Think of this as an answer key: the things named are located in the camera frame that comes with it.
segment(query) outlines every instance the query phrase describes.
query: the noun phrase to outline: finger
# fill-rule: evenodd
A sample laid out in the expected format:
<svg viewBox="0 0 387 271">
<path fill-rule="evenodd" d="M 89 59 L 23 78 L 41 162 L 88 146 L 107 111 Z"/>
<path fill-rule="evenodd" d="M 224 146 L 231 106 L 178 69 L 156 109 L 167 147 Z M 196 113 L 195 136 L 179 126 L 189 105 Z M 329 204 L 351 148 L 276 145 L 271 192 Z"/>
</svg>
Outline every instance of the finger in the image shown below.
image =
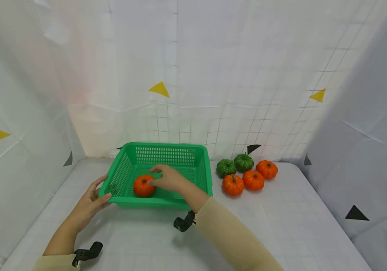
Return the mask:
<svg viewBox="0 0 387 271">
<path fill-rule="evenodd" d="M 93 192 L 93 198 L 92 198 L 93 201 L 99 197 L 99 191 L 100 191 L 100 188 L 94 190 L 94 192 Z"/>
<path fill-rule="evenodd" d="M 107 174 L 103 175 L 102 177 L 100 177 L 99 179 L 95 180 L 93 183 L 91 183 L 90 187 L 88 187 L 86 193 L 88 193 L 89 195 L 91 195 L 94 190 L 96 190 L 97 186 L 102 183 L 106 178 L 108 177 Z"/>
<path fill-rule="evenodd" d="M 91 202 L 91 208 L 95 211 L 95 210 L 100 210 L 100 208 L 108 202 L 108 200 L 110 200 L 112 194 L 111 193 L 108 193 L 108 194 L 105 194 L 103 197 L 100 197 L 96 200 L 94 200 L 94 202 Z"/>
<path fill-rule="evenodd" d="M 160 187 L 160 180 L 149 180 L 148 185 Z"/>
<path fill-rule="evenodd" d="M 106 208 L 106 207 L 108 207 L 111 204 L 112 204 L 111 202 L 107 202 L 107 203 L 103 204 L 102 206 L 100 206 L 99 211 L 104 209 L 104 208 Z"/>
<path fill-rule="evenodd" d="M 163 170 L 165 170 L 165 168 L 167 167 L 167 165 L 155 165 L 153 166 L 153 168 L 150 169 L 150 173 L 160 173 L 162 172 Z"/>
</svg>

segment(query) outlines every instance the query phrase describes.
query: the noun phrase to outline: beige sleeve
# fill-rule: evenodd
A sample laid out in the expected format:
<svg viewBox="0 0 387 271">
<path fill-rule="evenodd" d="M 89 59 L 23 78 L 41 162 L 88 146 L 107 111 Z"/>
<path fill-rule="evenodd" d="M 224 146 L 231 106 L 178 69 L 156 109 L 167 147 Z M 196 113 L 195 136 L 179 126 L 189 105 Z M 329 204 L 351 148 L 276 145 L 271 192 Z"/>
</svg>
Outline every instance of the beige sleeve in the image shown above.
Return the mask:
<svg viewBox="0 0 387 271">
<path fill-rule="evenodd" d="M 43 256 L 37 259 L 33 271 L 78 271 L 72 265 L 76 254 L 60 256 Z"/>
<path fill-rule="evenodd" d="M 283 270 L 260 240 L 213 197 L 195 219 L 200 234 L 216 246 L 234 270 Z"/>
</svg>

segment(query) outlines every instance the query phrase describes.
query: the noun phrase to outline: white table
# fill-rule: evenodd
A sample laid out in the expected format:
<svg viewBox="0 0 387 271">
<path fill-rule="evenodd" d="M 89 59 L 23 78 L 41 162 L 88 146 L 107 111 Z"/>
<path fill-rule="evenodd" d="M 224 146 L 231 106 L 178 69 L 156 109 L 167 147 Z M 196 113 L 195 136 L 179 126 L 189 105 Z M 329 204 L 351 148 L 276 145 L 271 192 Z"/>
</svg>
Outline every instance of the white table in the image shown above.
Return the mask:
<svg viewBox="0 0 387 271">
<path fill-rule="evenodd" d="M 107 158 L 81 160 L 2 270 L 31 270 L 77 200 L 111 163 Z M 216 162 L 211 167 L 214 172 Z M 222 193 L 222 180 L 213 173 L 213 195 L 256 234 L 285 270 L 370 271 L 299 168 L 289 163 L 277 163 L 277 167 L 277 177 L 262 192 L 245 190 L 237 199 Z M 99 258 L 84 262 L 82 270 L 230 270 L 193 226 L 185 233 L 173 227 L 174 219 L 186 214 L 111 205 L 78 236 L 77 248 L 88 249 L 94 241 L 103 243 Z"/>
</svg>

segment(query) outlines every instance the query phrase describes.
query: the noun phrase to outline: orange pumpkin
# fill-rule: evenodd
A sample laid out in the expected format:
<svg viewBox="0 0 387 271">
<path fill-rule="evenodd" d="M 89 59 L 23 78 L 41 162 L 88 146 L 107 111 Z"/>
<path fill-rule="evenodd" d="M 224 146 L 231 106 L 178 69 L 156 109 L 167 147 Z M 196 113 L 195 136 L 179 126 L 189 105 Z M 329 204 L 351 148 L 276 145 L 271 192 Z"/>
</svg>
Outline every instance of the orange pumpkin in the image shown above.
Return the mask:
<svg viewBox="0 0 387 271">
<path fill-rule="evenodd" d="M 243 174 L 245 187 L 252 191 L 259 191 L 264 187 L 264 177 L 258 171 L 246 171 Z"/>
<path fill-rule="evenodd" d="M 236 197 L 242 194 L 245 185 L 239 176 L 231 174 L 222 181 L 222 190 L 229 196 Z"/>
<path fill-rule="evenodd" d="M 156 186 L 148 184 L 148 181 L 152 179 L 153 176 L 151 175 L 142 175 L 135 180 L 133 183 L 133 192 L 135 192 L 136 196 L 140 198 L 148 198 L 154 193 L 154 191 L 156 191 Z"/>
<path fill-rule="evenodd" d="M 277 174 L 277 166 L 268 160 L 258 162 L 255 169 L 260 172 L 266 180 L 273 179 Z"/>
</svg>

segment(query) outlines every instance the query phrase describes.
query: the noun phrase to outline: black clamp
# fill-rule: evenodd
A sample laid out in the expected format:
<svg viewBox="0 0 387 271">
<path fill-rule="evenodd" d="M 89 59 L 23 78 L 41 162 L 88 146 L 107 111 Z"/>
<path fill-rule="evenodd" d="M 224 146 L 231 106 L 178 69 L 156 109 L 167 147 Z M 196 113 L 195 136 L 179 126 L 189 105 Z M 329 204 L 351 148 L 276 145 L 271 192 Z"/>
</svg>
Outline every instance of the black clamp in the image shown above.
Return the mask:
<svg viewBox="0 0 387 271">
<path fill-rule="evenodd" d="M 181 232 L 187 231 L 187 229 L 191 225 L 195 225 L 195 213 L 191 210 L 187 213 L 187 216 L 185 219 L 181 219 L 180 217 L 177 217 L 174 220 L 174 228 L 178 229 Z"/>
<path fill-rule="evenodd" d="M 94 242 L 90 249 L 78 249 L 74 252 L 76 254 L 72 265 L 76 268 L 80 268 L 81 263 L 85 260 L 91 260 L 99 256 L 102 251 L 103 244 L 100 242 Z"/>
</svg>

